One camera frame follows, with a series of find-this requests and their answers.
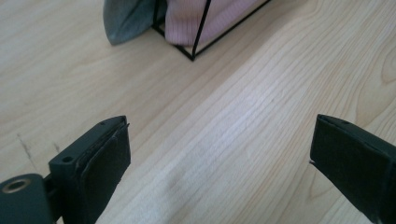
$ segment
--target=gray fabric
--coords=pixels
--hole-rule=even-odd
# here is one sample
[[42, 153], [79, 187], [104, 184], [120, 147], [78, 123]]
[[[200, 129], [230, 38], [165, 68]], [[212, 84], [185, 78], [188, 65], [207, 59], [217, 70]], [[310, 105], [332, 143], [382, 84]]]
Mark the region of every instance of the gray fabric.
[[[152, 24], [155, 1], [105, 0], [103, 19], [108, 41], [118, 45], [146, 31]], [[166, 11], [166, 1], [161, 1], [159, 18]]]

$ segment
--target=wooden table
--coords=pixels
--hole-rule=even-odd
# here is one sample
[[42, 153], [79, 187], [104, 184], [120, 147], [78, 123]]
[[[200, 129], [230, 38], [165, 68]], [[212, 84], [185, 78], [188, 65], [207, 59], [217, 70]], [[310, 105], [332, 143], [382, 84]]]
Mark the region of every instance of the wooden table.
[[369, 223], [309, 161], [318, 113], [396, 144], [396, 1], [276, 0], [191, 63], [100, 1], [0, 4], [0, 181], [126, 115], [132, 164], [97, 223]]

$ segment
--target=black metal frame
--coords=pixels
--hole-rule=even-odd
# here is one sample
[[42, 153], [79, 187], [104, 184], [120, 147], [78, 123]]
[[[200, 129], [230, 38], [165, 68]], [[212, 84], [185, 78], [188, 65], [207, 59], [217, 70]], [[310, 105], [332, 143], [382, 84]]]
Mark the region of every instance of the black metal frame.
[[[161, 28], [161, 25], [165, 23], [165, 16], [158, 18], [158, 11], [160, 8], [160, 2], [161, 0], [156, 0], [155, 2], [155, 8], [154, 8], [154, 18], [153, 18], [153, 23], [152, 23], [152, 28], [157, 31], [159, 34], [162, 36], [165, 36], [165, 31]], [[180, 46], [180, 45], [175, 45], [175, 47], [183, 53], [187, 58], [189, 58], [192, 62], [198, 57], [200, 54], [202, 54], [204, 51], [212, 47], [214, 44], [219, 42], [224, 36], [226, 36], [228, 33], [230, 33], [233, 29], [235, 29], [237, 26], [239, 26], [242, 22], [250, 18], [253, 14], [255, 14], [258, 10], [260, 10], [262, 7], [267, 5], [271, 0], [266, 0], [262, 4], [260, 4], [258, 7], [256, 7], [254, 10], [252, 10], [249, 14], [247, 14], [242, 20], [238, 21], [236, 24], [234, 24], [232, 27], [224, 31], [221, 35], [216, 37], [214, 40], [210, 41], [208, 44], [206, 44], [202, 49], [198, 50], [198, 45], [199, 45], [199, 40], [201, 38], [201, 33], [204, 29], [205, 26], [205, 21], [206, 21], [206, 16], [207, 12], [209, 11], [211, 0], [206, 0], [205, 4], [205, 9], [203, 12], [203, 16], [201, 18], [201, 22], [199, 24], [198, 32], [195, 37], [194, 45], [192, 46], [192, 52], [188, 52], [185, 47]]]

